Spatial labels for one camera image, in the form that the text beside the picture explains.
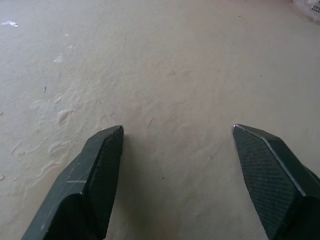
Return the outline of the clear plastic bag with print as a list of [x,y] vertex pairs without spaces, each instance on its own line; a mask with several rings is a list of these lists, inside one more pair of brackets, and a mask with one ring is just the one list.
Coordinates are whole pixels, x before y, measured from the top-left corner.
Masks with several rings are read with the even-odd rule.
[[320,0],[292,0],[292,2],[310,20],[320,23]]

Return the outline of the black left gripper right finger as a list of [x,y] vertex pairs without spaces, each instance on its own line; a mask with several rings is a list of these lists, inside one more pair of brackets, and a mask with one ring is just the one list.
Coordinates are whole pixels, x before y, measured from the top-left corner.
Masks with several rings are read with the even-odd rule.
[[264,130],[232,130],[243,179],[268,240],[320,240],[320,178]]

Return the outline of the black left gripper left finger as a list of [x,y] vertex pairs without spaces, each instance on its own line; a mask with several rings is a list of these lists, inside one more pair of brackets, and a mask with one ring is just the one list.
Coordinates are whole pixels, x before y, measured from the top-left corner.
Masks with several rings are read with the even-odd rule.
[[21,240],[104,240],[115,201],[124,128],[91,136],[58,175]]

